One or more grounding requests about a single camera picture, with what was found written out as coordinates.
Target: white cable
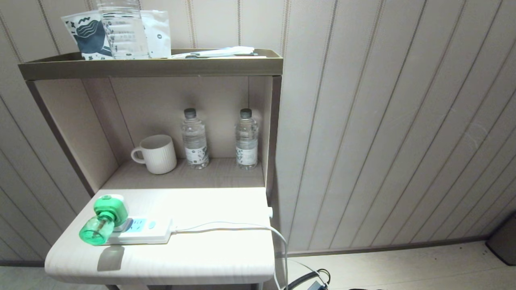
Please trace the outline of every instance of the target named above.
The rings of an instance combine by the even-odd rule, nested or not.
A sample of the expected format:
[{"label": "white cable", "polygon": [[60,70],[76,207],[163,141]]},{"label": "white cable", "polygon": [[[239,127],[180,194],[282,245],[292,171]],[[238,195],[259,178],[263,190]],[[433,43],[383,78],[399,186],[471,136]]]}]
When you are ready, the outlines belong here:
[{"label": "white cable", "polygon": [[292,260],[292,259],[291,259],[291,261],[292,261],[292,262],[296,262],[296,263],[298,263],[299,265],[304,266],[304,267],[305,267],[305,268],[307,268],[308,270],[310,270],[310,271],[312,271],[312,272],[316,273],[316,274],[319,276],[319,279],[321,280],[321,282],[326,286],[326,289],[329,289],[329,285],[328,285],[328,284],[323,280],[323,278],[321,277],[321,274],[320,274],[318,271],[316,271],[316,270],[314,270],[314,269],[310,268],[309,266],[307,266],[307,265],[305,265],[305,264],[303,264],[303,263],[301,263],[301,262],[298,262],[298,261],[296,261],[296,260]]},{"label": "white cable", "polygon": [[[209,229],[203,229],[203,230],[198,230],[198,231],[192,231],[193,229],[200,228],[203,225],[212,224],[212,223],[229,223],[229,224],[247,225],[247,226],[252,225],[254,227],[253,228],[251,228],[251,227],[220,228],[219,227],[219,228],[209,228]],[[211,222],[206,222],[206,223],[203,223],[203,224],[196,225],[195,227],[191,227],[191,228],[172,229],[171,232],[172,233],[179,233],[179,232],[207,232],[207,231],[217,231],[217,230],[263,230],[263,229],[270,230],[273,233],[277,234],[277,236],[281,238],[281,240],[283,241],[283,244],[285,245],[285,283],[286,283],[285,290],[288,290],[288,265],[287,265],[287,262],[288,262],[287,261],[287,259],[288,259],[287,258],[288,243],[287,243],[287,240],[285,239],[285,237],[283,237],[283,235],[278,230],[276,230],[275,228],[273,228],[273,227],[271,227],[269,225],[262,225],[262,224],[256,224],[256,223],[248,223],[248,222],[211,221]],[[275,282],[276,282],[276,286],[278,287],[278,290],[282,290],[281,287],[280,287],[280,284],[278,283],[278,278],[276,277],[276,270],[274,271],[274,279],[275,279]]]}]

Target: bottle cap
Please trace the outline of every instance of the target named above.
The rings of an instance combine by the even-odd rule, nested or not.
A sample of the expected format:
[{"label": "bottle cap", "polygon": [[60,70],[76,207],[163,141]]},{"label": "bottle cap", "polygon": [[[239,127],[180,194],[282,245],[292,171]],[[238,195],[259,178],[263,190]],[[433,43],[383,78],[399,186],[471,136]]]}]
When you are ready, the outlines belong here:
[{"label": "bottle cap", "polygon": [[193,119],[196,116],[197,116],[197,113],[194,108],[185,109],[185,118],[186,119]]},{"label": "bottle cap", "polygon": [[249,119],[253,115],[253,111],[251,109],[245,108],[240,110],[240,118],[242,119]]}]

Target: bottle label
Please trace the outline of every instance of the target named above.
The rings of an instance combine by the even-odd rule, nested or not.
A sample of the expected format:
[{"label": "bottle label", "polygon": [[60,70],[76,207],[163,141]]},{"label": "bottle label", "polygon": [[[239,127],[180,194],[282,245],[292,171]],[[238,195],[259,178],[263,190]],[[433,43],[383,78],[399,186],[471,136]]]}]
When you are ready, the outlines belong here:
[{"label": "bottle label", "polygon": [[236,161],[242,165],[253,165],[258,162],[258,146],[253,149],[236,148]]},{"label": "bottle label", "polygon": [[188,149],[185,147],[186,160],[190,164],[203,164],[208,161],[207,147],[204,146],[199,149]]}]

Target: shelf unit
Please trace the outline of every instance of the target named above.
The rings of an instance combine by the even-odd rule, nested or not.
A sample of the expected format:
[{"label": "shelf unit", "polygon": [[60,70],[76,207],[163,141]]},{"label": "shelf unit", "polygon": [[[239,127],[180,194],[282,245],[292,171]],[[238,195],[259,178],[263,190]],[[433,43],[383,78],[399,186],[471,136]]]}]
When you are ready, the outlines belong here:
[{"label": "shelf unit", "polygon": [[[172,54],[197,50],[172,50]],[[93,196],[100,189],[265,187],[275,170],[283,58],[255,50],[257,59],[84,61],[80,53],[19,65],[65,155]],[[210,165],[192,170],[183,159],[152,175],[131,161],[140,140],[172,136],[184,158],[180,123],[195,107],[206,123]],[[234,123],[249,107],[260,123],[260,164],[240,170]]]}]

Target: plastic water bottle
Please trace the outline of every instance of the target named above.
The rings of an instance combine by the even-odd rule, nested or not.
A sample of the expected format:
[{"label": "plastic water bottle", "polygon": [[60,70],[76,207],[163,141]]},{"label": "plastic water bottle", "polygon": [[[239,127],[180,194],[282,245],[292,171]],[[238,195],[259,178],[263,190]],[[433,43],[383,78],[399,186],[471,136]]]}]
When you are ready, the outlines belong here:
[{"label": "plastic water bottle", "polygon": [[235,126],[236,162],[249,170],[258,164],[258,123],[252,118],[251,109],[240,110],[240,120]]},{"label": "plastic water bottle", "polygon": [[181,132],[183,133],[186,160],[192,168],[203,169],[209,163],[204,123],[197,118],[194,108],[185,110],[185,118],[181,125]]},{"label": "plastic water bottle", "polygon": [[115,59],[147,59],[149,48],[138,0],[97,0]]}]

